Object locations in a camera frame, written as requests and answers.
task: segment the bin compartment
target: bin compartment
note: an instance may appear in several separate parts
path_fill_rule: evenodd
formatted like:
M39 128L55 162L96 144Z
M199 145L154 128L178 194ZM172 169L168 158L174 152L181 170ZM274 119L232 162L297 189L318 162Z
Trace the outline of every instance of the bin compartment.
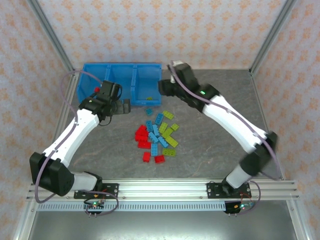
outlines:
M159 106L161 95L158 81L162 78L159 63L85 63L83 70L122 86L121 100L130 99L133 106ZM92 77L81 74L77 86L79 103L89 97L100 84Z

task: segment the patterned wallpaper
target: patterned wallpaper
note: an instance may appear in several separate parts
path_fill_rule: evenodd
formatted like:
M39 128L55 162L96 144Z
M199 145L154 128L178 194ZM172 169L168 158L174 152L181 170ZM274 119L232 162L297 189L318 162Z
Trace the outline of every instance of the patterned wallpaper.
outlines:
M31 183L29 157L53 138L60 58L26 0L0 1L0 239L11 240Z
M251 67L285 0L39 0L74 68L181 59Z
M298 180L308 222L320 236L319 0L297 1L255 81L268 125L279 134L285 176Z

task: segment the yellow-green lego brick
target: yellow-green lego brick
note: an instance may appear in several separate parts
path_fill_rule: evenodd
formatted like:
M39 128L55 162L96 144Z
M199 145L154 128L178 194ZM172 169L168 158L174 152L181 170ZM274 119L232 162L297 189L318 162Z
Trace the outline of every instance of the yellow-green lego brick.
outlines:
M172 124L171 128L173 129L173 131L177 131L179 128L179 125L174 123L174 124Z
M171 127L169 127L164 131L164 133L162 133L162 137L164 139L167 139L167 137L169 137L170 134L172 134L173 132L174 132L174 130Z
M175 157L176 156L176 150L175 149L164 148L164 149L162 149L162 155Z
M164 115L166 118L170 119L170 120L172 120L172 119L174 118L174 116L175 116L175 115L173 115L171 112L168 112L168 111L163 111L163 115Z
M167 143L168 144L170 144L172 147L176 147L179 143L176 141L176 140L174 140L171 136L168 136L166 139L165 139L166 141L167 141Z
M168 127L168 123L166 123L166 122L161 123L161 125L159 127L159 133L163 134L167 127Z

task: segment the metal base plate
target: metal base plate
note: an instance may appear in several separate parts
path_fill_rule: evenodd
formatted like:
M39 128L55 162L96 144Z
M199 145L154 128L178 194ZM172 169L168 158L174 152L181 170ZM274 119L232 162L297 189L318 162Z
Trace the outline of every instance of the metal base plate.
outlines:
M103 183L102 184L103 192L110 193L118 197L119 184L118 183ZM73 195L74 199L114 199L110 195L98 194L94 196L92 193L87 193L83 191L75 191Z
M246 195L241 195L241 193L247 194L252 197L251 195L251 189L249 183L244 183L242 184L237 192L232 193L231 195L227 195L223 190L222 190L222 184L216 183L216 182L209 182L206 184L206 193L208 196L208 199L239 199L239 198L244 198L248 199L249 197Z

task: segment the lego brick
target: lego brick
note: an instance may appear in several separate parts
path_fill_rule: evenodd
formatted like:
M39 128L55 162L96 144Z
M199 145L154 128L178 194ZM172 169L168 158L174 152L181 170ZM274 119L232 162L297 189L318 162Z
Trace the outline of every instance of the lego brick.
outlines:
M170 144L172 147L176 147L179 143L176 141L176 140L174 140L171 136L168 136L166 139L165 139L167 142L168 142L168 144Z
M163 113L158 113L158 115L155 118L154 123L157 124L157 125L160 125L161 122L162 122L162 119L164 119Z
M151 157L151 153L146 151L146 152L143 153L143 158L142 158L142 160L143 160L145 163L148 163L148 162L150 162L150 157Z
M151 144L151 156L157 156L158 155L158 144L152 143Z
M177 131L179 128L179 125L174 123L174 124L172 124L171 128L173 129L173 131Z
M150 133L154 130L154 128L152 127L152 121L148 120L145 122L146 125L146 130Z
M176 150L175 149L164 148L164 149L162 149L162 155L175 157L176 156Z
M146 141L148 141L148 137L147 136L141 136L141 135L135 135L134 140L136 142L146 142Z
M174 116L175 116L175 115L173 115L171 112L168 112L168 111L163 111L163 115L164 115L166 118L170 119L170 120L172 120L172 119L174 118Z
M155 156L154 157L154 161L156 164L162 164L164 163L166 160L165 160L165 156L163 155L160 155L160 156Z
M169 127L164 131L162 137L164 137L164 139L167 139L167 137L169 137L173 132L174 130L171 127Z
M156 144L159 142L159 139L155 136L153 132L149 132L149 138Z
M168 127L168 123L166 122L161 123L161 126L159 127L159 133L163 134L167 127Z
M147 108L147 109L144 110L144 111L145 111L145 113L146 113L148 116L151 116L151 115L154 113L154 111L152 111L151 108Z
M151 149L151 142L148 141L139 141L138 142L139 149Z
M169 144L166 142L166 140L165 140L162 136L158 137L158 139L159 139L159 142L161 143L161 145L162 145L164 148L166 148L166 147L169 146Z
M138 130L135 132L136 135L140 135L140 132L146 131L147 127L145 125L141 125Z
M160 136L160 133L159 133L159 130L158 130L158 126L155 125L155 124L153 124L152 127L153 127L153 133L154 133L154 135L155 135L156 137L159 137L159 136Z

